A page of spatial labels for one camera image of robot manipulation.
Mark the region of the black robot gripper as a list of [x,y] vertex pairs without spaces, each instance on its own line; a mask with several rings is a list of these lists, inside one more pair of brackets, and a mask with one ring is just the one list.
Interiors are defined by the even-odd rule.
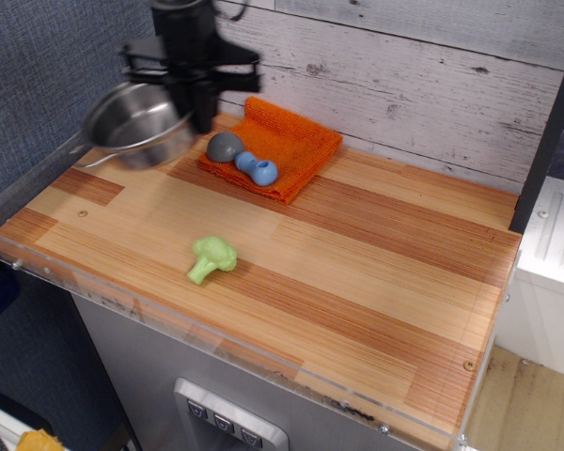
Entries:
[[126,73],[135,83],[191,87],[193,125],[198,133],[209,133],[217,94],[260,91],[260,55],[219,35],[221,13],[212,1],[152,1],[150,6],[155,34],[122,45]]

